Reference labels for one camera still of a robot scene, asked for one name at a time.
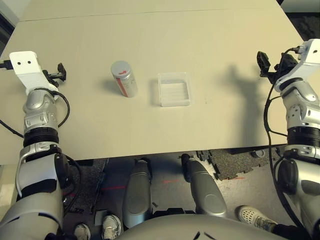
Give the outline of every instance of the can lid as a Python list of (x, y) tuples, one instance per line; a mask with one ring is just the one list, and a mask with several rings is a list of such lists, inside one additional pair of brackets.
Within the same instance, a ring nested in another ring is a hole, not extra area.
[(124, 77), (130, 71), (130, 65), (126, 61), (116, 61), (111, 66), (111, 72), (116, 77)]

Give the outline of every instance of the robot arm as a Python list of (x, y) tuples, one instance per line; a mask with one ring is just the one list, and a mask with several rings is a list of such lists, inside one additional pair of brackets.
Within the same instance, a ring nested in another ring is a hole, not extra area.
[(263, 52), (258, 53), (258, 64), (261, 76), (274, 84), (286, 108), (287, 146), (285, 159), (277, 168), (277, 184), (299, 210), (307, 231), (314, 235), (320, 224), (320, 101), (307, 78), (320, 68), (320, 39), (310, 39), (293, 49), (300, 54), (300, 62), (283, 56), (285, 67), (276, 66), (276, 73), (266, 72), (270, 64)]
[(62, 189), (71, 182), (68, 161), (59, 146), (57, 87), (48, 82), (34, 52), (11, 53), (10, 63), (8, 68), (12, 66), (26, 86), (27, 101), (15, 179), (18, 201), (0, 223), (0, 239), (51, 239), (61, 231)]

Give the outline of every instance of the white sneaker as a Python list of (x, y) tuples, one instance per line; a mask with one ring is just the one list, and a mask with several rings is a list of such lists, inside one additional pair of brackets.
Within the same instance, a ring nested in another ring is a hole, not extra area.
[(102, 224), (102, 239), (113, 240), (121, 234), (121, 222), (116, 215), (105, 216)]
[(73, 234), (76, 236), (77, 240), (90, 240), (91, 238), (90, 229), (84, 223), (79, 223), (75, 226)]
[(269, 219), (266, 215), (261, 213), (258, 209), (243, 205), (238, 207), (237, 217), (245, 224), (249, 224), (258, 229), (263, 229), (272, 232), (277, 223)]

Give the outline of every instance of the silver can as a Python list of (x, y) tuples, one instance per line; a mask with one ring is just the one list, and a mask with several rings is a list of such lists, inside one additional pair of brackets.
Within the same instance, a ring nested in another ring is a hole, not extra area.
[(111, 66), (111, 73), (123, 96), (132, 98), (138, 92), (137, 83), (130, 65), (126, 61), (116, 61)]

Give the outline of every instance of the plastic tray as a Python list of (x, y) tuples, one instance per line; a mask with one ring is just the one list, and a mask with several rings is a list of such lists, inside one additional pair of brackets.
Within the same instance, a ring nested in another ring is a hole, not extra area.
[(158, 86), (162, 107), (190, 105), (190, 77), (187, 72), (159, 73)]

